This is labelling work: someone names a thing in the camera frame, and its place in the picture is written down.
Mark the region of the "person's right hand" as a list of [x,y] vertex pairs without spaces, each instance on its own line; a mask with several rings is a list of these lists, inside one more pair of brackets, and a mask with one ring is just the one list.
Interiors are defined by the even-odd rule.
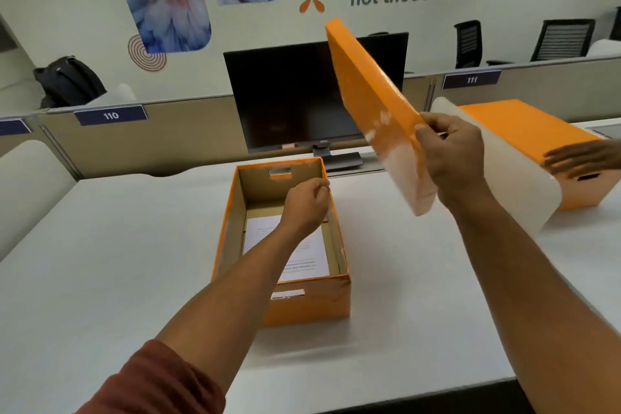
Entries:
[[438,188],[440,201],[451,212],[491,195],[485,180],[485,145],[480,129],[459,118],[459,132],[454,136],[459,151],[451,165],[440,172],[427,168]]

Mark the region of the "person's left hand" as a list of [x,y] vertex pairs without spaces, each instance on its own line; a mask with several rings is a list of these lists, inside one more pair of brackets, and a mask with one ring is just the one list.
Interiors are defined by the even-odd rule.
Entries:
[[331,203],[330,200],[316,201],[309,181],[301,182],[288,191],[278,225],[297,242],[308,237],[322,224]]

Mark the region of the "orange box lid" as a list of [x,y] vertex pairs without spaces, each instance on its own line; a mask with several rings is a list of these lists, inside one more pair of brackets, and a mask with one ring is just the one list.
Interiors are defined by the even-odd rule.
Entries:
[[346,110],[415,216],[428,213],[437,187],[415,135],[424,120],[340,19],[325,30]]

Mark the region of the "person's left forearm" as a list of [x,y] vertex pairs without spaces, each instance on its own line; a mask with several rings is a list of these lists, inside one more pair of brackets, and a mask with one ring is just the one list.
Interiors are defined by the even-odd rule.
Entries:
[[193,296],[156,339],[229,391],[292,253],[316,223],[284,219],[227,272]]

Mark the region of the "person's right forearm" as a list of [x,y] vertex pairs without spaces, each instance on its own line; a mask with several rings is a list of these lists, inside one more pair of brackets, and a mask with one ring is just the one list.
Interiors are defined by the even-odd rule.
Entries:
[[621,334],[573,291],[484,180],[439,186],[537,414],[621,414]]

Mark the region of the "navy desk number label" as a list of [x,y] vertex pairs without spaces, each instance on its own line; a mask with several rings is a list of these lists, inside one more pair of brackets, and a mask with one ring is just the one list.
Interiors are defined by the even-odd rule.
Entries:
[[148,120],[147,112],[141,104],[110,106],[74,112],[81,126],[111,125]]
[[472,71],[446,74],[442,81],[442,90],[455,88],[481,87],[497,84],[502,70]]
[[0,137],[29,134],[32,134],[32,130],[23,118],[0,119]]

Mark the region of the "white printed paper sheet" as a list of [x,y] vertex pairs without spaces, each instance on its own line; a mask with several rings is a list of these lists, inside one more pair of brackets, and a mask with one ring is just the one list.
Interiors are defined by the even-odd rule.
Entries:
[[[245,224],[245,254],[270,234],[281,221],[281,215],[248,217]],[[318,227],[303,239],[291,254],[278,283],[330,276],[329,260],[323,233]]]

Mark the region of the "white curved desk divider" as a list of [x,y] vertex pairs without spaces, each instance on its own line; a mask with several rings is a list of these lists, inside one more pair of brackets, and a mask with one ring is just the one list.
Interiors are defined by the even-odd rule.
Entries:
[[530,237],[536,237],[561,204],[558,181],[447,98],[436,97],[430,111],[456,116],[480,129],[485,145],[485,180],[493,196]]
[[76,183],[41,141],[25,141],[0,158],[0,262]]

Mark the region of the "closed orange cardboard box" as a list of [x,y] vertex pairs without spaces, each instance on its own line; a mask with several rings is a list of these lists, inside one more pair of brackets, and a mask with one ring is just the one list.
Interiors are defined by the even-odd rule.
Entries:
[[[569,124],[520,100],[467,104],[463,112],[538,165],[545,154],[570,144],[604,142],[594,133]],[[594,171],[580,177],[558,175],[562,199],[559,212],[598,206],[621,182],[621,171]]]

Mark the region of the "black computer monitor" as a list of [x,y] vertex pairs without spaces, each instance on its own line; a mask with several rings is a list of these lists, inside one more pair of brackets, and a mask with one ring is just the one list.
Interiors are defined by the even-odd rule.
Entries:
[[311,147],[327,171],[363,166],[335,143],[363,138],[346,110],[327,41],[224,52],[249,153]]

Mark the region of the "open orange cardboard box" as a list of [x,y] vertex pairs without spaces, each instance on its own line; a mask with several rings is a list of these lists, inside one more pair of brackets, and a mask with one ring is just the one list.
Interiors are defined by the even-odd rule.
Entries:
[[[235,168],[213,264],[212,280],[243,256],[248,217],[282,215],[288,191],[315,177],[327,179],[321,158],[245,164]],[[351,278],[333,198],[321,224],[330,276],[277,283],[263,326],[347,318]]]

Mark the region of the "beige desk partition panel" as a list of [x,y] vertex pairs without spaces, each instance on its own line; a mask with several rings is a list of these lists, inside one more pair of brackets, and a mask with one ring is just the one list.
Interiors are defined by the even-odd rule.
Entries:
[[47,113],[45,129],[84,178],[173,175],[248,159],[233,96],[144,105],[146,120],[82,126],[74,113]]
[[[495,85],[442,90],[445,75],[501,69]],[[457,106],[517,99],[570,123],[621,118],[621,54],[408,73],[402,93],[418,111],[436,97]]]

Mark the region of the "rust red sleeve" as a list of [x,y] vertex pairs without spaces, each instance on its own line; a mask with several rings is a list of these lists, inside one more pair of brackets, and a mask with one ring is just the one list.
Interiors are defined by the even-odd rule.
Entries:
[[223,414],[225,395],[160,341],[147,341],[74,414]]

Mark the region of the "black backpack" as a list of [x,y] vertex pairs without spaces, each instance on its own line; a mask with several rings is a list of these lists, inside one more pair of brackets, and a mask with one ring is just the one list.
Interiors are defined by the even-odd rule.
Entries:
[[74,56],[35,68],[33,75],[44,91],[42,109],[83,106],[107,93],[97,74]]

